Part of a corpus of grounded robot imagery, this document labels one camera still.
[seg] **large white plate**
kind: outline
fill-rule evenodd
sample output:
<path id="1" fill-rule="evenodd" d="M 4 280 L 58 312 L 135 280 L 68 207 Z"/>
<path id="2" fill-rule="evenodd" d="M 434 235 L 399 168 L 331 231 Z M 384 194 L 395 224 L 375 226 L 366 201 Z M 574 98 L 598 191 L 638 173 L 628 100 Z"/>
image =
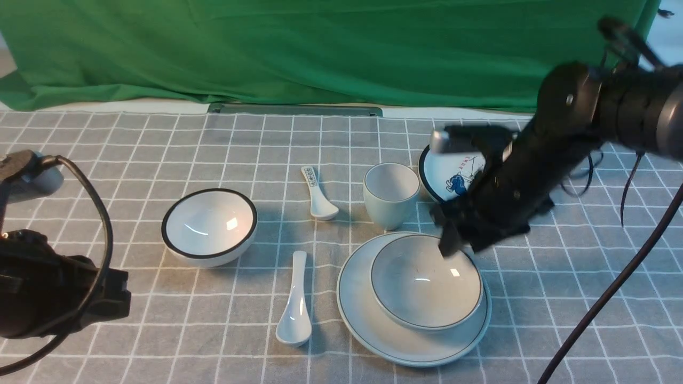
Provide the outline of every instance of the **large white plate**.
<path id="1" fill-rule="evenodd" d="M 491 320 L 491 298 L 484 282 L 484 299 L 463 323 L 441 331 L 420 331 L 391 320 L 375 300 L 370 268 L 377 253 L 389 242 L 414 234 L 394 232 L 369 240 L 347 259 L 337 280 L 337 304 L 351 334 L 371 352 L 403 366 L 432 367 L 447 364 L 471 351 L 482 339 Z M 444 292 L 457 300 L 457 292 Z"/>
<path id="2" fill-rule="evenodd" d="M 479 152 L 435 154 L 427 146 L 420 156 L 420 181 L 434 201 L 443 203 L 464 194 L 485 164 Z"/>

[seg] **white bowl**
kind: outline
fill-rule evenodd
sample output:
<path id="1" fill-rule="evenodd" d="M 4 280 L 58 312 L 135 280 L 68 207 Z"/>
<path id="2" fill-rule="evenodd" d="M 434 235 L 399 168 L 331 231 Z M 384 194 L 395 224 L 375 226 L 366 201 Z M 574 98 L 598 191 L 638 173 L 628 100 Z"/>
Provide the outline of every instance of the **white bowl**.
<path id="1" fill-rule="evenodd" d="M 482 302 L 484 285 L 477 267 L 462 251 L 442 257 L 438 240 L 424 234 L 398 238 L 372 262 L 370 281 L 377 302 L 407 327 L 454 327 Z"/>
<path id="2" fill-rule="evenodd" d="M 169 250 L 194 266 L 235 260 L 253 242 L 254 204 L 230 189 L 204 189 L 178 200 L 164 216 L 161 236 Z"/>

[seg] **white cup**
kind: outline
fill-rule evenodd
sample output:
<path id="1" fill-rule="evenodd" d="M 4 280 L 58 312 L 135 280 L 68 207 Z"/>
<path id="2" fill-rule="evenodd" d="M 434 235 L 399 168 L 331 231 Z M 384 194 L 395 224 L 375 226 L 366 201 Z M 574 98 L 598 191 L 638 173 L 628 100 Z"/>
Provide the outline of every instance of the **white cup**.
<path id="1" fill-rule="evenodd" d="M 367 214 L 387 231 L 400 227 L 415 211 L 419 191 L 420 181 L 415 172 L 397 163 L 377 164 L 363 179 Z"/>

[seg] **green backdrop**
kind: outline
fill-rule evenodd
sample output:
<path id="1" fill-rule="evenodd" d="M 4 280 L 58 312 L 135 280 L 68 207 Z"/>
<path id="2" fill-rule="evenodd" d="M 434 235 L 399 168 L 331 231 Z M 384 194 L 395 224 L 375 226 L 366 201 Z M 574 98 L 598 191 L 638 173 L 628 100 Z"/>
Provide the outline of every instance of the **green backdrop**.
<path id="1" fill-rule="evenodd" d="M 596 22 L 647 33 L 658 0 L 3 0 L 33 110 L 139 97 L 533 108 L 556 64 L 597 62 Z"/>

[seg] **gray checkered tablecloth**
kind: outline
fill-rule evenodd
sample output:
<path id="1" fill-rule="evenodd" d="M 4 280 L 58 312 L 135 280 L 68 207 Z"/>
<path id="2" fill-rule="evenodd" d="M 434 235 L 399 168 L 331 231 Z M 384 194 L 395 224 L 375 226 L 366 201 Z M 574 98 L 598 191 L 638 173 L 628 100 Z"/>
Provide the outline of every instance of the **gray checkered tablecloth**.
<path id="1" fill-rule="evenodd" d="M 62 154 L 89 175 L 109 208 L 112 266 L 130 273 L 130 316 L 72 335 L 5 383 L 534 383 L 581 316 L 635 254 L 683 182 L 683 167 L 648 156 L 628 195 L 635 156 L 605 146 L 593 187 L 580 199 L 554 193 L 552 215 L 528 236 L 475 257 L 493 315 L 486 337 L 461 360 L 408 369 L 355 342 L 335 302 L 340 266 L 381 233 L 363 207 L 362 177 L 395 161 L 417 167 L 432 120 L 261 115 L 0 112 L 0 152 Z M 499 123 L 518 128 L 524 121 Z M 301 165 L 319 171 L 334 221 L 309 216 Z M 53 196 L 14 204 L 7 230 L 46 234 L 59 253 L 99 262 L 102 233 L 92 203 L 65 174 Z M 210 187 L 250 196 L 254 244 L 238 261 L 199 270 L 165 250 L 160 223 L 174 201 Z M 438 234 L 424 197 L 400 230 Z M 300 348 L 276 341 L 292 252 L 309 253 L 306 292 L 313 336 Z M 683 217 L 607 305 L 560 365 L 554 383 L 681 383 Z M 453 300 L 457 292 L 450 292 Z M 0 340 L 0 364 L 45 340 Z"/>

